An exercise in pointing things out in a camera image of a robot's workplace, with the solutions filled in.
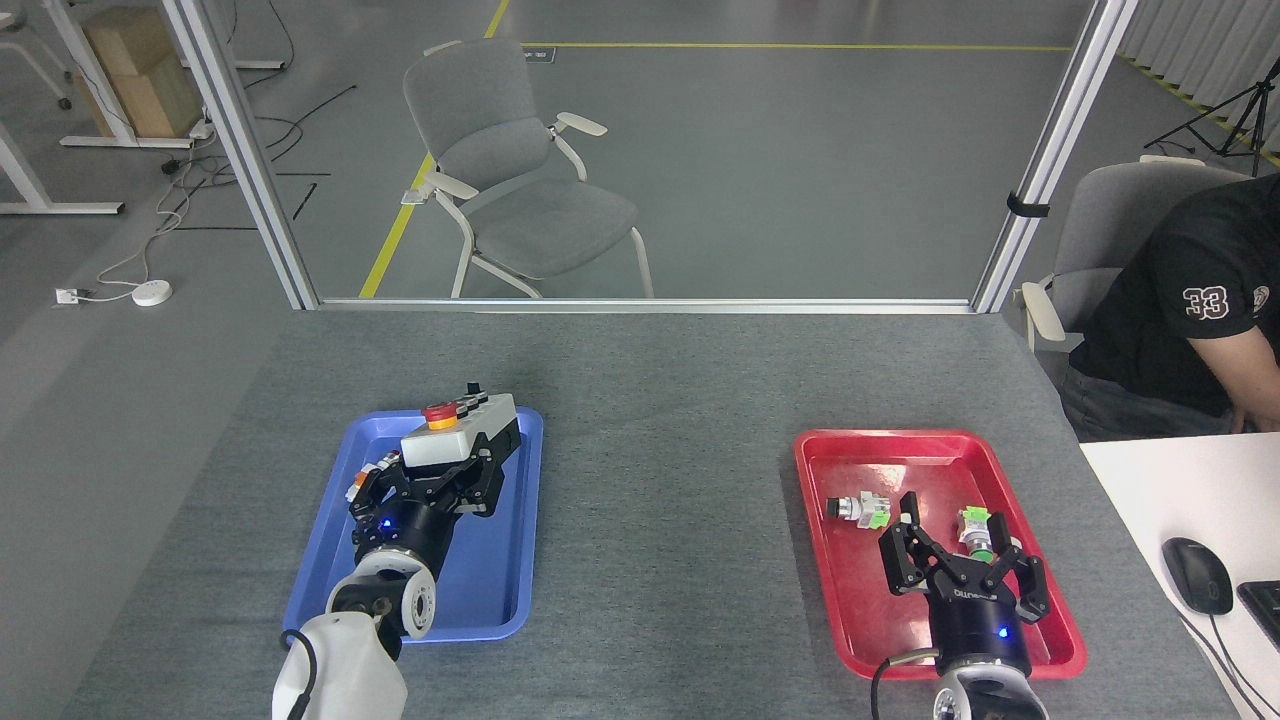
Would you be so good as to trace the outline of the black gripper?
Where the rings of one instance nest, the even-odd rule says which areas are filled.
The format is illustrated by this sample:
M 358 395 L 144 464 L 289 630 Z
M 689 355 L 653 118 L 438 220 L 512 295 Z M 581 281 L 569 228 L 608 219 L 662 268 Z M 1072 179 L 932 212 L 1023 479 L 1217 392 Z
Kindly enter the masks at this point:
M 987 562 L 960 562 L 959 573 L 966 579 L 956 582 L 948 552 L 920 524 L 915 491 L 901 497 L 899 510 L 899 520 L 879 537 L 879 555 L 891 594 L 927 591 L 931 639 L 940 651 L 937 671 L 961 664 L 1004 664 L 1030 673 L 1020 620 L 1036 624 L 1050 614 L 1043 561 L 1018 544 L 995 546 L 991 569 Z M 1004 583 L 1010 570 L 1018 582 L 1018 603 Z
M 439 579 L 460 514 L 489 518 L 497 511 L 506 478 L 504 460 L 506 451 L 480 448 L 458 462 L 420 468 L 424 502 L 412 498 L 383 502 L 389 492 L 399 491 L 403 462 L 366 462 L 348 488 L 348 510 L 356 521 L 355 561 L 379 552 L 412 557 Z

